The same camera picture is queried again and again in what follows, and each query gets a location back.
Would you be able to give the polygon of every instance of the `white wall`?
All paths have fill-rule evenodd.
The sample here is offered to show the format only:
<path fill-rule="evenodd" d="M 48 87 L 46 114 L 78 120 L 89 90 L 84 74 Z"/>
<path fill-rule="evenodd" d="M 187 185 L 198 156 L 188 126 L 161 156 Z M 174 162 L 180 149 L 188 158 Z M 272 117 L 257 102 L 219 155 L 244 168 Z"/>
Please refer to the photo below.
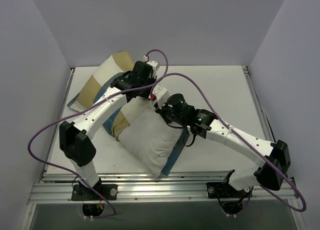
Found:
<path fill-rule="evenodd" d="M 251 63 L 283 0 L 34 0 L 70 66 L 159 48 L 171 65 Z"/>
<path fill-rule="evenodd" d="M 0 229 L 16 230 L 42 167 L 28 140 L 58 117 L 70 69 L 32 0 L 0 0 L 0 23 Z M 52 135 L 35 142 L 38 156 Z"/>
<path fill-rule="evenodd" d="M 309 230 L 320 226 L 319 13 L 319 0 L 285 0 L 250 67 L 275 136 L 288 142 Z"/>

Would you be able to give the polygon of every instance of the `white platform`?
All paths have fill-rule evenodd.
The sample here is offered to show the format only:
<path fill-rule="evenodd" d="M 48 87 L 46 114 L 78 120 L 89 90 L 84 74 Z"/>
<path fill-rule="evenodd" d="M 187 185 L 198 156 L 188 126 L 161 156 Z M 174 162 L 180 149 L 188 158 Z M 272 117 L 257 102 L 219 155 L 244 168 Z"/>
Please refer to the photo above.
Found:
<path fill-rule="evenodd" d="M 77 67 L 67 96 L 67 103 L 79 93 L 97 67 Z M 230 124 L 259 138 L 264 138 L 261 124 L 241 66 L 171 66 L 169 72 L 191 77 L 204 91 L 215 110 Z M 182 93 L 188 104 L 208 109 L 197 89 L 187 80 L 170 76 L 161 85 L 171 94 Z M 74 114 L 65 106 L 63 116 Z M 143 165 L 101 127 L 92 140 L 97 153 L 94 158 L 99 174 L 148 173 Z M 53 141 L 50 161 L 73 169 L 59 149 L 59 138 Z M 219 143 L 197 137 L 195 144 L 185 147 L 171 172 L 229 171 L 252 165 L 251 161 Z M 47 175 L 69 174 L 48 166 Z"/>

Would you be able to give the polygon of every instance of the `purple cable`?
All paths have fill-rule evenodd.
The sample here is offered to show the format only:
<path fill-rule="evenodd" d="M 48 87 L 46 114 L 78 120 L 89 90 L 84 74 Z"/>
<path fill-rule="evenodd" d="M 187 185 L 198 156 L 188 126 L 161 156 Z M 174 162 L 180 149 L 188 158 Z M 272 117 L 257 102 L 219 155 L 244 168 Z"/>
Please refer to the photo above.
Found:
<path fill-rule="evenodd" d="M 164 56 L 164 59 L 165 59 L 165 71 L 164 71 L 163 76 L 165 76 L 167 74 L 168 68 L 169 68 L 169 62 L 168 62 L 168 58 L 167 58 L 166 54 L 162 50 L 152 49 L 152 50 L 148 51 L 145 55 L 149 56 L 149 54 L 152 53 L 152 52 L 159 52 L 160 54 L 162 54 Z"/>
<path fill-rule="evenodd" d="M 228 124 L 220 117 L 220 115 L 218 115 L 218 113 L 214 110 L 214 108 L 211 106 L 211 104 L 209 103 L 208 99 L 206 98 L 205 94 L 203 93 L 203 91 L 200 89 L 200 87 L 192 80 L 190 79 L 188 76 L 181 74 L 181 73 L 169 73 L 166 74 L 162 77 L 160 77 L 155 83 L 154 85 L 158 84 L 161 80 L 163 80 L 164 78 L 171 76 L 171 75 L 177 75 L 177 76 L 181 76 L 183 78 L 186 78 L 187 80 L 189 80 L 199 91 L 199 93 L 202 95 L 203 99 L 205 100 L 206 104 L 209 106 L 210 110 L 217 116 L 217 118 L 222 122 L 222 124 L 229 130 L 229 126 Z M 275 165 L 273 165 L 265 156 L 263 156 L 257 149 L 255 149 L 254 146 L 252 146 L 247 140 L 245 140 L 245 138 L 243 138 L 239 133 L 237 133 L 234 129 L 231 129 L 231 131 L 241 140 L 243 141 L 252 151 L 254 151 L 260 158 L 262 158 L 268 165 L 270 165 L 270 167 L 275 170 L 291 187 L 292 189 L 295 191 L 295 193 L 299 196 L 299 198 L 301 199 L 302 202 L 302 208 L 298 209 L 290 204 L 288 204 L 285 200 L 283 200 L 282 198 L 280 198 L 278 195 L 274 194 L 273 192 L 271 192 L 269 189 L 265 188 L 264 186 L 260 186 L 262 187 L 264 190 L 266 190 L 268 193 L 270 193 L 272 196 L 274 196 L 275 198 L 277 198 L 279 201 L 281 201 L 283 204 L 287 205 L 289 208 L 291 208 L 292 210 L 295 210 L 297 212 L 304 212 L 307 209 L 307 203 L 303 197 L 303 195 L 301 194 L 301 192 L 297 189 L 297 187 L 290 181 L 290 179 L 288 179 Z"/>

